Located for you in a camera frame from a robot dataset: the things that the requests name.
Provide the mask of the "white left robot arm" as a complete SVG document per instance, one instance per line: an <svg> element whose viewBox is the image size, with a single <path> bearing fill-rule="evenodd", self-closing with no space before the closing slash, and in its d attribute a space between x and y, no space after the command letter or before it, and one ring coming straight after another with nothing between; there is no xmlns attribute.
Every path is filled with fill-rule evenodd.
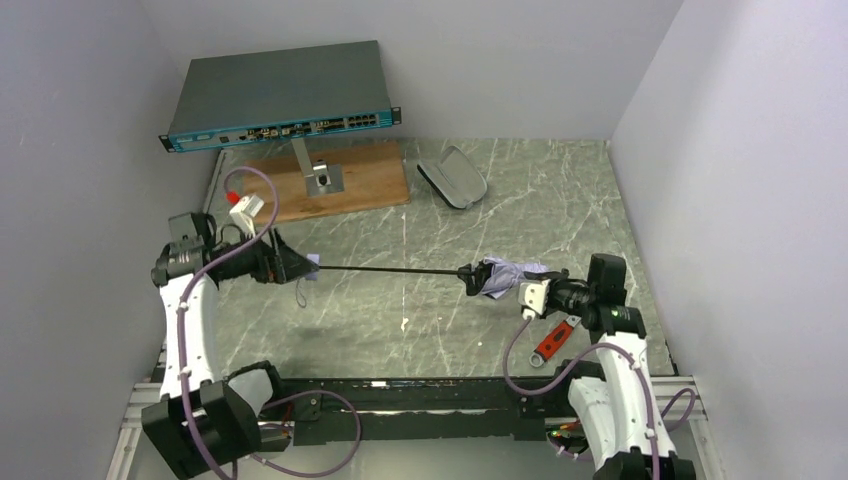
<svg viewBox="0 0 848 480"><path fill-rule="evenodd" d="M213 332L221 283L287 284L319 269L277 230L267 240L230 244L217 241L215 227L202 212L170 218L171 240L151 271L166 313L166 360L159 400L143 409L142 428L179 479L258 452L262 409L283 395L268 361L221 375Z"/></svg>

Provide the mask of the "lilac folding umbrella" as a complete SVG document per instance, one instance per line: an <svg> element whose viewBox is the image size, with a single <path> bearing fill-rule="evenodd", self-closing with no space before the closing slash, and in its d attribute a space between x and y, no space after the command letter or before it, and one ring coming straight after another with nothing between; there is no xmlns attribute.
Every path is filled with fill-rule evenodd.
<svg viewBox="0 0 848 480"><path fill-rule="evenodd" d="M485 257L476 264L465 264L454 269L338 266L322 264L318 254L307 254L306 258L319 270L354 271L373 273L441 275L461 280L467 296L479 296L497 300L522 281L535 278L551 269L540 263L516 263L500 257Z"/></svg>

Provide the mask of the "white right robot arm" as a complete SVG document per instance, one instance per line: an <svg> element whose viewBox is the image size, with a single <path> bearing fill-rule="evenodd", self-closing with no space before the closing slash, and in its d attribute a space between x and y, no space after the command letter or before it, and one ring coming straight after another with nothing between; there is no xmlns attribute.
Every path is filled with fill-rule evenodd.
<svg viewBox="0 0 848 480"><path fill-rule="evenodd" d="M594 254L584 280L568 273L529 273L519 286L530 322L561 312L580 319L590 335L600 377L581 375L567 388L594 462L596 479L694 479L681 458L654 394L641 312L626 306L626 261Z"/></svg>

